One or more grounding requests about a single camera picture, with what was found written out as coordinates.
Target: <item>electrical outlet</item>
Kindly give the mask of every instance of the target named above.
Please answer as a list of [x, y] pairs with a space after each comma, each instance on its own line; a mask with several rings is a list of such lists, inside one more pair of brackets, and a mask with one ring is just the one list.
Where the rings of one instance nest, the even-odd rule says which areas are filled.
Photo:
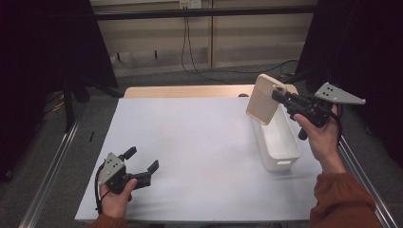
[[190, 9], [190, 1], [189, 0], [180, 0], [179, 1], [179, 9]]
[[116, 58], [115, 58], [115, 56], [109, 56], [109, 59], [110, 59], [110, 63], [111, 63], [112, 65], [116, 64]]
[[191, 9], [201, 9], [202, 0], [190, 0], [190, 8]]

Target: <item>aluminum rail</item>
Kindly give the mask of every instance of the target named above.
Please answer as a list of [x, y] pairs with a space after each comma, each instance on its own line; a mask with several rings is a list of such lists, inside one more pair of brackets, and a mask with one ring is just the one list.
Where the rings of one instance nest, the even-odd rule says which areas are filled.
[[31, 204], [29, 205], [29, 209], [27, 212], [24, 214], [23, 219], [21, 220], [20, 225], [18, 226], [19, 228], [33, 228], [36, 225], [36, 222], [38, 221], [38, 218], [40, 217], [42, 213], [42, 209], [45, 206], [45, 203], [48, 199], [48, 196], [51, 191], [51, 187], [56, 180], [57, 174], [60, 170], [60, 167], [62, 166], [63, 160], [65, 159], [65, 156], [68, 152], [68, 149], [74, 139], [74, 136], [77, 132], [79, 123], [81, 119], [84, 116], [86, 110], [86, 104], [82, 106], [79, 110], [78, 117], [71, 127], [71, 129], [65, 133], [64, 138], [62, 139], [61, 144], [59, 145], [59, 148], [53, 158], [53, 161], [39, 187], [39, 189], [36, 191], [35, 197], [33, 198]]
[[367, 191], [373, 196], [376, 202], [376, 215], [381, 222], [382, 226], [385, 228], [397, 228], [396, 222], [393, 220], [392, 214], [383, 199], [379, 196], [374, 186], [371, 184], [358, 160], [356, 159], [350, 146], [347, 144], [346, 140], [341, 137], [340, 144], [338, 146], [343, 160], [348, 165], [350, 171], [355, 175], [356, 179], [367, 189]]

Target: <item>gripper camera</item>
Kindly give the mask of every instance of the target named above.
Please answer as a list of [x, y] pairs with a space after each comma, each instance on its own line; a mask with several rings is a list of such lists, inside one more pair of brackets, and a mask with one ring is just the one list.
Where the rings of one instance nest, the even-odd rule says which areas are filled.
[[[284, 104], [290, 118], [294, 120], [295, 114], [301, 114], [308, 119], [314, 126], [322, 127], [332, 116], [333, 104], [364, 105], [365, 100], [360, 99], [342, 89], [325, 83], [315, 94], [297, 95], [288, 91], [282, 94], [280, 90], [274, 89], [272, 99]], [[306, 132], [301, 129], [298, 134], [301, 140], [306, 140]]]
[[[128, 149], [123, 155], [117, 157], [113, 153], [109, 153], [105, 162], [99, 167], [95, 177], [95, 199], [97, 200], [98, 213], [102, 213], [102, 198], [98, 197], [98, 185], [107, 185], [109, 191], [115, 194], [121, 194], [125, 185], [132, 179], [137, 180], [136, 187], [133, 190], [144, 188], [151, 185], [151, 175], [160, 167], [158, 160], [155, 160], [148, 168], [147, 171], [138, 174], [126, 173], [126, 166], [124, 161], [130, 159], [137, 149], [135, 146]], [[101, 179], [98, 180], [99, 174], [103, 171]]]

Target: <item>black pole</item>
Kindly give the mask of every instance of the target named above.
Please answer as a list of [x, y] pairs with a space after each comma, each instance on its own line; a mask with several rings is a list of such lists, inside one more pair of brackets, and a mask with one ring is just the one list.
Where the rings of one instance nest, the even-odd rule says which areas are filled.
[[127, 20], [127, 19], [152, 19], [175, 17], [206, 17], [206, 16], [240, 16], [262, 14], [297, 14], [313, 13], [317, 10], [336, 10], [345, 7], [343, 4], [333, 6], [291, 6], [270, 8], [226, 8], [226, 9], [165, 9], [148, 11], [119, 11], [119, 12], [95, 12], [94, 14], [74, 15], [50, 15], [49, 17], [71, 20], [83, 20], [85, 18], [97, 21]]

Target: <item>metal plate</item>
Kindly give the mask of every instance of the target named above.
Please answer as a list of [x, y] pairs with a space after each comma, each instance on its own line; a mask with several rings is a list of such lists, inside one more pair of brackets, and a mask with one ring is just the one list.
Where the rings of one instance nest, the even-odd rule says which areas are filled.
[[358, 98], [329, 83], [325, 83], [315, 96], [335, 104], [364, 105], [366, 102], [365, 99]]
[[109, 181], [109, 179], [113, 177], [113, 175], [115, 175], [123, 167], [125, 167], [124, 162], [116, 157], [116, 155], [114, 155], [113, 153], [109, 153], [105, 160], [105, 165], [101, 174], [99, 185], [103, 185], [104, 183]]

